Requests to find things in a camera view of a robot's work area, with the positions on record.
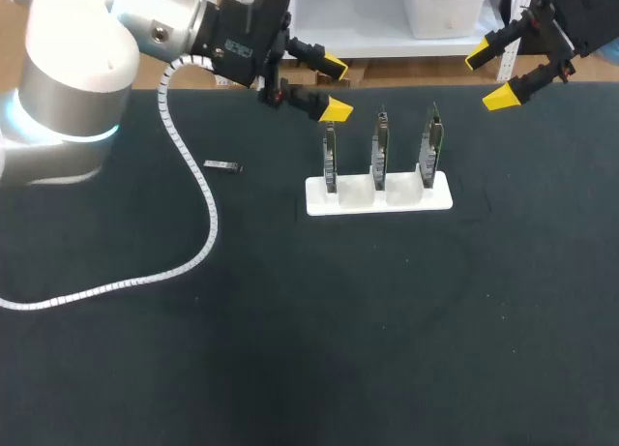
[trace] small black object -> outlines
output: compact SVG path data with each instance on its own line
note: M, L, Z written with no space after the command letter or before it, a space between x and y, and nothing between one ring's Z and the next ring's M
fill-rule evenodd
M241 173L243 171L243 166L237 163L225 163L222 161L206 161L204 166L207 168L214 168L217 170L222 170L227 173Z

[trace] white rack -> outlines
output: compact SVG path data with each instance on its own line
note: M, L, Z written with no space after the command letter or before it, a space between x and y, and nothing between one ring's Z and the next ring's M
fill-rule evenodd
M374 188L370 173L338 177L338 192L327 193L325 177L306 180L306 201L311 216L342 216L388 212L444 211L454 205L443 172L436 172L434 188L424 188L419 165L415 172L388 173L385 191Z

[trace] black fabric mat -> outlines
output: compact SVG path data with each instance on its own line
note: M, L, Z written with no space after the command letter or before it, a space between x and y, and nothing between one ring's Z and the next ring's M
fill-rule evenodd
M0 312L3 445L619 443L619 87L550 87L487 113L489 88L343 92L340 173L392 171L427 107L447 129L445 213L309 218L320 133L249 92L176 92L221 236L172 282ZM103 172L0 190L0 292L33 301L190 258L208 231L155 93L134 93Z

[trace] white shelf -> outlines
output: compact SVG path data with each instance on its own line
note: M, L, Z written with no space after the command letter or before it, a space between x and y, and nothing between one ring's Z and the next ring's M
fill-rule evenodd
M293 34L340 58L466 56L486 33L503 27L489 0L475 35L449 40L413 38L402 0L299 0Z

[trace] cable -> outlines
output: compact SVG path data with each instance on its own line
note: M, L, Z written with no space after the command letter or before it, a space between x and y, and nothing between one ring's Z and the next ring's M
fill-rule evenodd
M185 142L178 134L176 127L174 127L174 123L172 122L172 117L170 116L169 107L167 104L167 91L171 78L174 76L174 74L176 74L179 69L190 65L196 65L210 72L213 71L213 65L211 63L211 60L206 57L188 55L181 56L180 58L172 62L163 73L162 82L160 83L158 90L158 101L159 112L162 117L163 124L165 125L165 129L167 130L170 138L172 138L172 141L174 142L174 145L178 149L179 153L181 153L181 156L185 160L187 167L192 171L193 177L195 178L195 181L197 182L200 190L202 191L202 194L204 195L204 200L206 201L206 207L209 213L210 230L209 235L206 239L206 243L204 244L200 252L189 262L166 272L149 275L148 277L139 277L136 279L128 279L122 280L120 282L104 284L102 286L97 286L96 288L87 289L85 291L70 294L68 296L62 296L59 298L41 301L40 303L22 304L14 303L0 298L0 308L9 309L12 311L40 311L43 309L57 308L59 306L64 306L69 303L74 303L75 301L81 301L83 299L92 298L101 294L106 294L111 291L127 289L134 286L142 286L144 284L163 282L188 273L191 269L199 265L206 258L207 255L209 255L211 249L213 248L213 245L215 244L215 239L217 238L218 232L217 206L215 205L215 199L213 198L211 189L206 183L200 167L193 159L192 154L187 148Z

